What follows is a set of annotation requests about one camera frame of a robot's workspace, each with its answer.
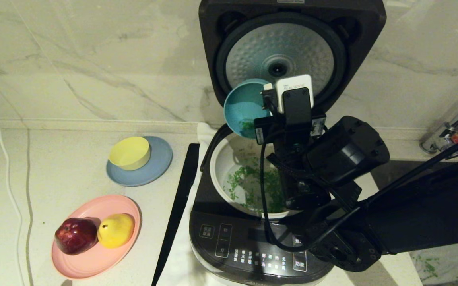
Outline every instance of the white cloth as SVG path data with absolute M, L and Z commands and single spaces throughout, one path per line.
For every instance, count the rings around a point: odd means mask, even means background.
M 200 143 L 198 167 L 204 158 L 208 145 L 215 135 L 215 132 L 216 130 L 209 127 L 206 123 L 198 124 L 198 142 Z M 162 275 L 160 275 L 160 279 L 158 280 L 158 286 L 223 285 L 216 281 L 200 262 L 198 262 L 190 246 L 190 237 L 188 233 L 189 218 L 194 199 L 196 198 L 201 174 L 198 168 L 196 179 L 190 189 L 187 205 L 171 247 L 171 252 L 165 263 Z
M 424 285 L 458 283 L 458 244 L 410 252 Z

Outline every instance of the power cord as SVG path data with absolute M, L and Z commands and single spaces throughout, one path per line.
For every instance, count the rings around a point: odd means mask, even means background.
M 3 150 L 3 154 L 5 155 L 5 160 L 6 160 L 7 193 L 8 193 L 8 197 L 10 197 L 10 201 L 12 203 L 13 209 L 15 210 L 15 213 L 17 214 L 17 217 L 18 217 L 19 227 L 17 230 L 16 239 L 15 239 L 15 259 L 17 260 L 17 267 L 18 267 L 19 276 L 20 276 L 20 284 L 24 286 L 24 277 L 22 275 L 22 268 L 20 267 L 20 255 L 19 255 L 20 232 L 22 229 L 22 213 L 20 212 L 19 206 L 17 205 L 17 201 L 15 201 L 15 197 L 13 195 L 13 192 L 10 186 L 10 157 L 8 156 L 8 152 L 5 148 L 5 143 L 3 142 L 3 139 L 2 139 L 1 127 L 0 127 L 0 145 L 1 145 L 1 149 Z
M 267 234 L 267 237 L 271 240 L 271 243 L 277 246 L 278 248 L 287 251 L 287 252 L 301 252 L 308 250 L 310 248 L 313 248 L 316 246 L 318 243 L 320 243 L 327 235 L 329 235 L 331 232 L 336 230 L 342 223 L 346 222 L 349 217 L 351 217 L 353 214 L 355 214 L 358 210 L 361 209 L 361 206 L 357 206 L 350 212 L 346 213 L 343 215 L 340 219 L 338 219 L 332 226 L 330 226 L 327 230 L 325 230 L 322 234 L 320 234 L 315 240 L 311 241 L 307 245 L 302 245 L 302 246 L 296 246 L 296 247 L 291 247 L 291 246 L 286 246 L 283 245 L 281 242 L 278 241 L 278 239 L 275 237 L 273 234 L 273 231 L 271 229 L 270 225 L 270 219 L 268 216 L 268 206 L 266 205 L 266 198 L 265 198 L 265 190 L 264 190 L 264 154 L 266 150 L 266 144 L 270 143 L 272 139 L 274 139 L 276 136 L 280 135 L 282 132 L 274 132 L 270 134 L 269 136 L 266 137 L 264 142 L 262 143 L 261 147 L 261 153 L 260 153 L 260 192 L 261 192 L 261 197 L 262 197 L 262 212 L 264 213 L 264 220 L 265 220 L 265 231 Z M 369 206 L 370 203 L 375 201 L 377 198 L 382 196 L 383 194 L 394 190 L 396 187 L 402 185 L 405 183 L 407 180 L 411 179 L 412 177 L 416 176 L 423 170 L 433 166 L 434 164 L 438 163 L 439 161 L 447 158 L 449 155 L 453 154 L 454 152 L 458 151 L 458 143 L 456 145 L 453 145 L 452 147 L 446 149 L 445 151 L 441 152 L 437 156 L 431 158 L 427 162 L 423 163 L 419 167 L 415 168 L 411 172 L 405 174 L 404 176 L 400 177 L 390 185 L 386 186 L 383 190 L 377 192 L 374 194 L 372 197 L 367 199 L 366 206 Z

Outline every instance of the pear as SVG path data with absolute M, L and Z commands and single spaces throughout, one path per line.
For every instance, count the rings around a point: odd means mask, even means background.
M 129 214 L 113 214 L 100 223 L 98 242 L 106 248 L 118 248 L 132 237 L 134 219 Z

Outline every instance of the blue bowl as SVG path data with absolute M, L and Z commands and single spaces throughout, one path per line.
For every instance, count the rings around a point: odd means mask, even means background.
M 231 130 L 239 136 L 256 139 L 254 119 L 270 116 L 262 109 L 262 95 L 267 81 L 259 78 L 248 79 L 235 87 L 224 103 L 224 118 Z

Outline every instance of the button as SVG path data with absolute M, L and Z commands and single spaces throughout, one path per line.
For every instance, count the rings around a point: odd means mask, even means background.
M 293 253 L 293 269 L 296 271 L 307 271 L 307 254 L 305 252 Z
M 220 234 L 218 235 L 218 239 L 229 240 L 231 239 L 231 231 L 233 227 L 229 224 L 221 224 L 220 225 Z
M 200 226 L 200 233 L 199 233 L 200 237 L 213 238 L 214 234 L 215 234 L 214 226 L 208 226 L 206 224 L 203 224 L 202 226 Z
M 293 235 L 293 247 L 302 246 L 301 238 L 302 236 L 300 235 Z
M 215 251 L 217 257 L 228 257 L 229 256 L 229 241 L 219 240 L 217 243 L 217 250 Z

